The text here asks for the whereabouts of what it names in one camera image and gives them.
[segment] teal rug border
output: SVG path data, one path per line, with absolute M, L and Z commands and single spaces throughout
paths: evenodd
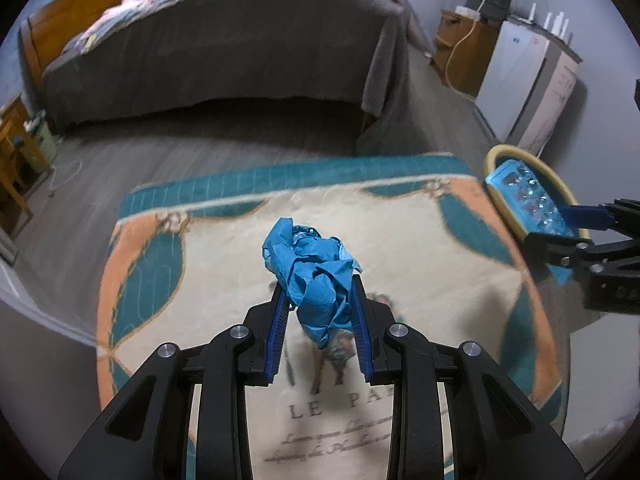
M 471 172 L 453 155 L 351 157 L 266 166 L 136 190 L 123 200 L 118 219 L 158 207 L 230 196 L 427 174 L 471 175 Z

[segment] metal screw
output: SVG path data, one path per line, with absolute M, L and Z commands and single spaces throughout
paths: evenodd
M 158 349 L 158 355 L 160 357 L 171 357 L 173 354 L 175 354 L 175 345 L 172 345 L 171 343 L 164 343 L 163 345 L 160 345 L 160 348 Z
M 480 355 L 482 348 L 475 341 L 467 341 L 462 345 L 462 351 L 465 354 L 470 355 L 471 357 L 475 357 L 477 355 Z
M 234 339 L 242 339 L 243 337 L 247 337 L 249 335 L 249 329 L 244 325 L 236 325 L 229 330 L 229 334 Z
M 389 327 L 389 333 L 396 337 L 404 337 L 409 333 L 409 329 L 400 323 L 395 323 Z

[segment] yellow basket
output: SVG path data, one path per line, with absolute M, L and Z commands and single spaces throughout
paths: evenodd
M 489 150 L 489 153 L 487 153 L 484 158 L 484 177 L 486 178 L 508 158 L 524 162 L 527 167 L 536 174 L 540 184 L 542 184 L 546 192 L 551 195 L 551 198 L 554 199 L 557 205 L 577 205 L 578 201 L 575 199 L 574 194 L 554 170 L 536 156 L 510 144 L 498 144 Z M 525 236 L 529 234 L 528 231 L 513 214 L 500 192 L 492 186 L 486 186 L 486 188 L 504 222 L 518 239 L 523 241 Z M 587 231 L 587 229 L 578 229 L 578 236 L 580 238 L 589 238 L 589 231 Z

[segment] refrigerator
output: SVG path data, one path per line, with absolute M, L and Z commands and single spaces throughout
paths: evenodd
M 499 142 L 539 155 L 574 90 L 581 61 L 546 30 L 504 22 L 476 98 L 481 122 Z

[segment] gray bed cover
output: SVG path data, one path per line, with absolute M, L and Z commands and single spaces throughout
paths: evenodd
M 57 129 L 212 99 L 304 96 L 377 120 L 360 154 L 428 149 L 409 101 L 409 10 L 391 0 L 185 0 L 51 63 L 42 95 Z

